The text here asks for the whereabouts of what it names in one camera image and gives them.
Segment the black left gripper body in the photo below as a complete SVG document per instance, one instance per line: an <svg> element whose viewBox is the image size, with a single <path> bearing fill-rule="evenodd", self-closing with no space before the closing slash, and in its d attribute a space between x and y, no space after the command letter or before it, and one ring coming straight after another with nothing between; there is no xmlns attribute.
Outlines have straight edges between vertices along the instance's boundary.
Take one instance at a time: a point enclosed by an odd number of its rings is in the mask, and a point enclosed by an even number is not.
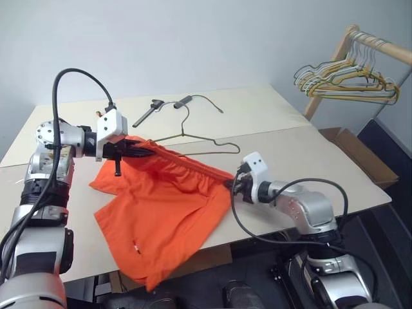
<svg viewBox="0 0 412 309"><path fill-rule="evenodd" d="M114 161L116 177L122 175L121 161L127 155L127 147L128 144L125 138L115 143L108 142L103 146L103 158Z"/></svg>

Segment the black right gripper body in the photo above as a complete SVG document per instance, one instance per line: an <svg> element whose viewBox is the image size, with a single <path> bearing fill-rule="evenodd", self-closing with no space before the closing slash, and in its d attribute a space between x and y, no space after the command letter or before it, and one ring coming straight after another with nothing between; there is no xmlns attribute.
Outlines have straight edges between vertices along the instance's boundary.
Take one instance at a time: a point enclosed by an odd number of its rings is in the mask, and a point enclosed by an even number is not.
<svg viewBox="0 0 412 309"><path fill-rule="evenodd" d="M248 164L241 164L236 172L234 180L238 181L237 186L237 193L233 194L236 196L237 194L241 194L243 197L243 201L252 201L252 187L253 187L253 179L250 175L251 168Z"/></svg>

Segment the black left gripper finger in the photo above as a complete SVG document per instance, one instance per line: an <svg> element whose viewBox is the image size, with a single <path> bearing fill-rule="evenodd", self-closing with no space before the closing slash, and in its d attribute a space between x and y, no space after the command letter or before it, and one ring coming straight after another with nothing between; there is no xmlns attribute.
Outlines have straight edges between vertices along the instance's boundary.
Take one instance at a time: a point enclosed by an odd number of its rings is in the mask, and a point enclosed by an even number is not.
<svg viewBox="0 0 412 309"><path fill-rule="evenodd" d="M125 148L126 149L148 149L151 143L148 140L131 140L125 139Z"/></svg>
<svg viewBox="0 0 412 309"><path fill-rule="evenodd" d="M150 149L126 149L123 152L123 156L127 158L143 158L155 154L156 153Z"/></svg>

